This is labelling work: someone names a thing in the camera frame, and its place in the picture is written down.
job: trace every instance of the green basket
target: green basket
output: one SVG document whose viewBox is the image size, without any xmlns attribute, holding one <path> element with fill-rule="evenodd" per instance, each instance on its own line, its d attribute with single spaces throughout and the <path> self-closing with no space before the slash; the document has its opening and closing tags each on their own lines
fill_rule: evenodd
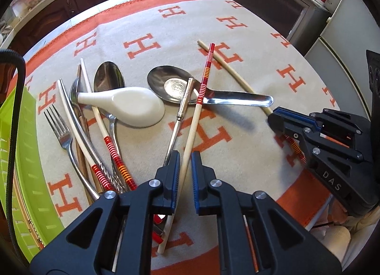
<svg viewBox="0 0 380 275">
<path fill-rule="evenodd" d="M 6 176 L 8 169 L 9 139 L 11 132 L 14 92 L 0 108 L 0 168 L 4 186 L 0 186 L 0 200 L 5 209 Z M 62 230 L 63 225 L 54 208 L 39 159 L 36 100 L 24 88 L 20 110 L 16 145 L 16 173 L 21 194 L 30 219 L 41 241 L 46 246 Z M 13 221 L 20 249 L 28 261 L 39 252 L 39 248 L 24 222 L 15 194 L 13 194 Z"/>
</svg>

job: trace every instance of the fork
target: fork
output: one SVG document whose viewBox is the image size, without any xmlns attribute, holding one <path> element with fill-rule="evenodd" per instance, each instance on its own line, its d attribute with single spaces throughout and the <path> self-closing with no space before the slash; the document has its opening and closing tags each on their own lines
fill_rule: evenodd
<svg viewBox="0 0 380 275">
<path fill-rule="evenodd" d="M 96 201 L 97 199 L 99 199 L 100 196 L 92 187 L 92 185 L 87 181 L 87 179 L 84 177 L 83 173 L 80 171 L 78 167 L 77 162 L 75 161 L 75 158 L 73 155 L 73 149 L 72 149 L 73 137 L 70 133 L 69 128 L 64 122 L 63 118 L 61 117 L 61 115 L 59 114 L 59 112 L 57 111 L 54 105 L 52 105 L 52 107 L 47 108 L 46 111 L 44 111 L 44 115 L 51 129 L 56 135 L 56 138 L 58 139 L 59 144 L 61 145 L 63 149 L 67 151 L 71 164 L 73 165 L 74 170 L 76 174 L 78 175 L 79 179 L 82 181 L 83 186 L 89 192 L 92 200 Z"/>
</svg>

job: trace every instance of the metal bolt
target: metal bolt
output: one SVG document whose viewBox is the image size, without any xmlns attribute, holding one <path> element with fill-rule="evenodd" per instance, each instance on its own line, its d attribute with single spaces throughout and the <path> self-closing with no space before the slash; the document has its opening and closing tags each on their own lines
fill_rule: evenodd
<svg viewBox="0 0 380 275">
<path fill-rule="evenodd" d="M 212 187 L 219 187 L 219 186 L 222 185 L 222 181 L 221 181 L 221 180 L 211 180 L 211 181 L 210 181 L 210 185 L 211 185 Z"/>
<path fill-rule="evenodd" d="M 267 194 L 266 194 L 266 192 L 264 192 L 262 190 L 258 190 L 258 191 L 255 191 L 255 197 L 256 197 L 256 199 L 263 200 L 267 197 Z"/>
<path fill-rule="evenodd" d="M 161 182 L 160 182 L 160 180 L 157 180 L 157 179 L 153 179 L 153 180 L 150 180 L 149 181 L 149 186 L 150 187 L 158 187 L 158 186 L 160 186 L 161 185 Z"/>
<path fill-rule="evenodd" d="M 318 149 L 317 147 L 315 147 L 315 148 L 313 149 L 313 153 L 314 153 L 315 155 L 319 155 L 319 153 L 321 153 L 321 150 Z"/>
<path fill-rule="evenodd" d="M 113 190 L 109 190 L 104 193 L 104 197 L 106 199 L 113 199 L 116 197 L 116 193 Z"/>
</svg>

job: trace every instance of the tablecloth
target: tablecloth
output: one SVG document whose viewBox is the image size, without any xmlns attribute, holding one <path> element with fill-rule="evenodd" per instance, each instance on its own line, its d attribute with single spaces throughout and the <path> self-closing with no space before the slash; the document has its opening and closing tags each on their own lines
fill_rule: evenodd
<svg viewBox="0 0 380 275">
<path fill-rule="evenodd" d="M 215 50 L 260 94 L 272 95 L 274 105 L 309 114 L 339 109 L 329 90 L 298 51 L 276 30 L 233 0 L 133 0 L 96 14 L 68 29 L 39 50 L 27 63 L 26 86 L 37 99 L 37 136 L 41 164 L 51 199 L 64 226 L 88 202 L 64 150 L 43 111 L 54 103 L 64 115 L 57 79 L 67 90 L 80 58 L 90 81 L 104 61 L 116 63 L 125 85 L 148 87 L 148 72 L 173 65 L 200 79 L 206 60 L 196 41 L 214 42 Z M 242 91 L 214 62 L 208 87 Z M 178 107 L 165 104 L 165 116 L 149 128 L 118 123 L 124 161 L 137 184 L 162 165 Z M 185 146 L 193 108 L 187 111 L 176 149 Z M 85 110 L 91 138 L 107 167 L 107 148 L 90 109 Z M 266 191 L 307 226 L 324 206 L 329 192 L 299 163 L 283 139 L 271 131 L 257 107 L 204 107 L 195 139 L 204 165 L 237 190 Z M 182 192 L 176 221 L 164 255 L 153 244 L 153 274 L 219 274 L 214 216 L 199 217 L 193 205 L 191 173 Z"/>
</svg>

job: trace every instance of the refrigerator door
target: refrigerator door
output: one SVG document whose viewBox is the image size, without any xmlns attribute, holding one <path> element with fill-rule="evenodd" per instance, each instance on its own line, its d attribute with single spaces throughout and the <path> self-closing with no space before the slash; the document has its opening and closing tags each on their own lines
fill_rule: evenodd
<svg viewBox="0 0 380 275">
<path fill-rule="evenodd" d="M 380 28 L 362 0 L 341 0 L 321 37 L 356 81 L 371 111 L 366 50 L 380 53 Z"/>
<path fill-rule="evenodd" d="M 315 42 L 305 59 L 326 84 L 341 111 L 369 118 L 355 81 L 349 78 L 347 69 L 321 39 Z"/>
</svg>

